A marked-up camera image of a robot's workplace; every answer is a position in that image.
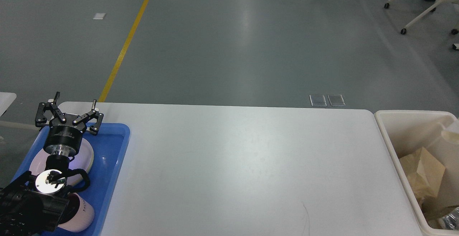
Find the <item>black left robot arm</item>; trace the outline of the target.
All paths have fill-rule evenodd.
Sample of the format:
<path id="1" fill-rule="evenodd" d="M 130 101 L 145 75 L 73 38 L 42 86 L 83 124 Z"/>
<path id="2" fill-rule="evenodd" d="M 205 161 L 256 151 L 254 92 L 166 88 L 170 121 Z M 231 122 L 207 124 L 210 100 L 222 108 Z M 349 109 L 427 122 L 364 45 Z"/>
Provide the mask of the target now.
<path id="1" fill-rule="evenodd" d="M 77 115 L 62 112 L 53 99 L 39 103 L 36 127 L 49 127 L 43 150 L 48 153 L 43 172 L 26 171 L 1 189 L 1 235 L 31 236 L 62 228 L 70 232 L 87 229 L 95 210 L 79 193 L 90 187 L 85 169 L 71 169 L 85 132 L 98 135 L 103 113 L 93 100 L 90 111 Z"/>

